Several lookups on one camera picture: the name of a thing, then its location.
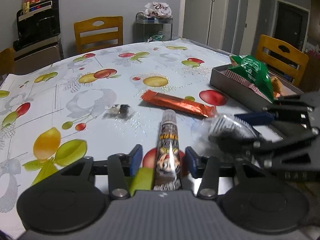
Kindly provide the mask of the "white Dove plastic bag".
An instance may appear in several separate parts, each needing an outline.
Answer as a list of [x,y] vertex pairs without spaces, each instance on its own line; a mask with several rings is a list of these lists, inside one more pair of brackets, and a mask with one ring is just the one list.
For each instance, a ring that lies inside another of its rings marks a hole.
[[150,0],[144,6],[144,15],[147,18],[171,18],[172,10],[163,0]]

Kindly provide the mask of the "white printed snack packet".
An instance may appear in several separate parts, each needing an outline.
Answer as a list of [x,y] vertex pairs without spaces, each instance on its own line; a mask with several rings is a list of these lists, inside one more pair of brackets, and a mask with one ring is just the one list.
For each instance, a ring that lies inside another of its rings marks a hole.
[[217,114],[213,118],[206,118],[199,126],[199,140],[207,144],[209,136],[233,135],[240,138],[261,139],[261,134],[243,120],[227,114]]

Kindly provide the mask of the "grey cabinet under dispenser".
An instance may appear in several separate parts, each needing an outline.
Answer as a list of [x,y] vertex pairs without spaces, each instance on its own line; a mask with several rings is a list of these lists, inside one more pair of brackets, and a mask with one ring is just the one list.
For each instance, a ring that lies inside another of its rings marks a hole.
[[25,75],[64,59],[60,35],[15,52],[14,74]]

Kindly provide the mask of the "metal rack shelf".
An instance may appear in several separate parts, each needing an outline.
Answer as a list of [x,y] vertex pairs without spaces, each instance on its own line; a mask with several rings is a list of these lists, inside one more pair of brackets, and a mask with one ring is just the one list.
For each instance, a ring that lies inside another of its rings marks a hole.
[[138,12],[133,28],[134,42],[171,41],[173,36],[173,17],[151,17]]

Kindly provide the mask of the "black water dispenser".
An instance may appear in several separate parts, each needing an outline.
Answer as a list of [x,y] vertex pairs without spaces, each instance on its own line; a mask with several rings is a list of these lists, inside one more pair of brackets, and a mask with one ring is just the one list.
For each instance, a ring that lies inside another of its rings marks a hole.
[[13,49],[19,51],[37,42],[60,35],[59,0],[44,0],[30,6],[29,12],[16,13],[18,39]]

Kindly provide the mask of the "grey snack tray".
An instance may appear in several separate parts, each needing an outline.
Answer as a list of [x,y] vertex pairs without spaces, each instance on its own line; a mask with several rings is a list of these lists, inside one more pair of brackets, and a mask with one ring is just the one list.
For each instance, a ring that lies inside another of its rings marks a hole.
[[267,99],[250,89],[247,81],[242,85],[229,78],[226,72],[230,66],[230,64],[227,64],[213,68],[209,82],[210,85],[255,112],[271,104]]

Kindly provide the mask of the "green snack bag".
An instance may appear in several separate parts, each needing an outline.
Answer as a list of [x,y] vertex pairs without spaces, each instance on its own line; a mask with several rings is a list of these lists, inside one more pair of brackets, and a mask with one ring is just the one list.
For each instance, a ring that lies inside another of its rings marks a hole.
[[270,76],[262,62],[250,55],[244,57],[231,55],[229,59],[231,67],[226,71],[227,77],[251,89],[267,101],[274,101]]

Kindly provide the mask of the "small dark wrapped candy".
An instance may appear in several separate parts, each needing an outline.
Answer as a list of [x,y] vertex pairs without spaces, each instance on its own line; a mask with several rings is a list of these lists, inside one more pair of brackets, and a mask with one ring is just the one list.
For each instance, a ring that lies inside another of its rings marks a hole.
[[133,109],[128,104],[115,104],[107,109],[107,114],[115,118],[125,119],[133,114]]

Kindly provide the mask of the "orange foil snack bar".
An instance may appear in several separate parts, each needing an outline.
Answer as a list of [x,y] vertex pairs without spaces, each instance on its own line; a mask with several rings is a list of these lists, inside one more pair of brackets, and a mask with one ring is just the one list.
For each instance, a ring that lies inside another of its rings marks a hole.
[[166,107],[206,118],[213,118],[217,115],[215,106],[207,106],[202,103],[154,92],[152,90],[147,90],[140,98],[145,102],[159,107]]

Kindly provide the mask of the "yellow peanut snack bag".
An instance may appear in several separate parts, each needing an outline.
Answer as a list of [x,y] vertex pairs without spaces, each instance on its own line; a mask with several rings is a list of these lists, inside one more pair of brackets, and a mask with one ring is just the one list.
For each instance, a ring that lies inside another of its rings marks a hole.
[[282,95],[283,94],[283,91],[282,91],[283,84],[281,83],[281,81],[276,76],[271,76],[270,81],[272,84],[274,96],[276,94]]

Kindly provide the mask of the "wooden chair right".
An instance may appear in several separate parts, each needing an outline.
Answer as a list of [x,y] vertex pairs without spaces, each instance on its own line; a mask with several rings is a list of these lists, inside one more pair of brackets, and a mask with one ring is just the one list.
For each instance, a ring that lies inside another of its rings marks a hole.
[[309,57],[282,40],[260,35],[255,58],[292,79],[295,87],[300,85]]

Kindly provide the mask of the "fruit pattern tablecloth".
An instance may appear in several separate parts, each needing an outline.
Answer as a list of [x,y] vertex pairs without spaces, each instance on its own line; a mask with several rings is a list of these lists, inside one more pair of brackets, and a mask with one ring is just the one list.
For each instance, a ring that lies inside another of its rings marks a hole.
[[[149,154],[163,111],[142,102],[147,90],[215,106],[222,114],[248,112],[209,85],[212,69],[225,64],[228,55],[179,38],[96,50],[8,75],[1,85],[1,230],[21,235],[20,194],[79,158],[103,160],[137,144]],[[130,105],[133,114],[108,115],[115,104]]]

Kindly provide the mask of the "brown tiger snack stick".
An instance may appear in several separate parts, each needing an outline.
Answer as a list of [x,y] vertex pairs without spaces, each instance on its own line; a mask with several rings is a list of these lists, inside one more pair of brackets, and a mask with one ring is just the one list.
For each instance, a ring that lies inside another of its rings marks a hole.
[[163,112],[155,159],[155,191],[174,191],[181,188],[181,158],[176,113]]

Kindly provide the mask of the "white door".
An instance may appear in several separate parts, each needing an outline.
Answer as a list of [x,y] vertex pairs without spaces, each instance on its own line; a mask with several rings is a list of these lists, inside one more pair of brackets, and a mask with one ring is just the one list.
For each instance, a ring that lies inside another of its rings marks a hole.
[[213,0],[185,0],[183,37],[207,45]]

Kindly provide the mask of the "wooden chair left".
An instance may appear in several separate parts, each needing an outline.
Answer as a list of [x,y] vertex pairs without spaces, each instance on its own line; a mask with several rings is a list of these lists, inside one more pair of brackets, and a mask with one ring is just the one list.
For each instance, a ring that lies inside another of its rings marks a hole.
[[15,51],[13,48],[7,48],[0,52],[0,75],[1,81],[4,81],[5,75],[15,73]]

